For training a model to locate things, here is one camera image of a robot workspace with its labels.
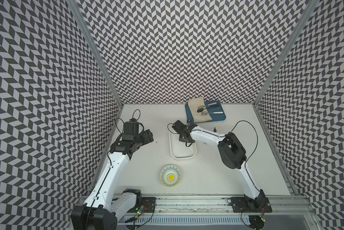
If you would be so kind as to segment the white storage box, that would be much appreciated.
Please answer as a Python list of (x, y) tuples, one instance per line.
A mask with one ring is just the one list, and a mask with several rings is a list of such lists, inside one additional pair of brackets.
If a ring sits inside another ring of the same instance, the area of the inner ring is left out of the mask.
[(171, 128), (169, 130), (170, 154), (176, 160), (187, 160), (194, 158), (197, 154), (196, 144), (191, 146), (179, 141), (179, 135), (175, 134)]

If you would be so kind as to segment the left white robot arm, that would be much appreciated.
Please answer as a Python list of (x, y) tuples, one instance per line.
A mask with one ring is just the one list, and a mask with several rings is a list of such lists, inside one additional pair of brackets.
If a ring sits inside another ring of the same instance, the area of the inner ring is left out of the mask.
[(75, 230), (115, 230), (119, 220), (131, 209), (141, 204), (141, 191), (127, 189), (113, 201), (119, 178), (142, 146), (153, 142), (147, 129), (133, 138), (124, 139), (120, 134), (107, 153), (108, 162), (98, 182), (82, 205), (74, 206), (71, 221)]

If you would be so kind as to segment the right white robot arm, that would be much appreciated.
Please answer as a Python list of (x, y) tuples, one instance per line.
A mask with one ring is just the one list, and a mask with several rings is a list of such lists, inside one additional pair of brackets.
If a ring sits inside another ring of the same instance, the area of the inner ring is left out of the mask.
[(179, 141), (193, 144), (196, 141), (217, 147), (223, 164), (239, 172), (238, 178), (243, 187), (246, 206), (250, 211), (261, 212), (266, 205), (264, 191), (252, 178), (248, 167), (246, 150), (233, 133), (216, 134), (199, 127), (196, 124), (185, 125), (179, 120), (173, 126), (173, 130), (179, 135)]

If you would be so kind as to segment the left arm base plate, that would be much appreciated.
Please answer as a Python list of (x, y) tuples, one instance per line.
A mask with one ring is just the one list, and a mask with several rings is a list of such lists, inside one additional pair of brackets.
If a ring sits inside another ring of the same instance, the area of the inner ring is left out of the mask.
[(155, 211), (155, 203), (156, 197), (154, 196), (142, 197), (140, 201), (136, 202), (136, 205), (132, 209), (127, 211), (127, 213), (137, 213), (142, 205), (146, 205), (145, 213), (153, 213)]

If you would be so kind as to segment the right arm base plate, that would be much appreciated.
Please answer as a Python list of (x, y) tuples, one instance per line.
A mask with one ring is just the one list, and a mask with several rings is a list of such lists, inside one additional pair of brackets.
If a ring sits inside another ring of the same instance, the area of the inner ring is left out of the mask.
[(231, 197), (228, 199), (234, 213), (272, 213), (272, 206), (269, 199), (264, 197), (260, 199), (251, 199), (248, 197)]

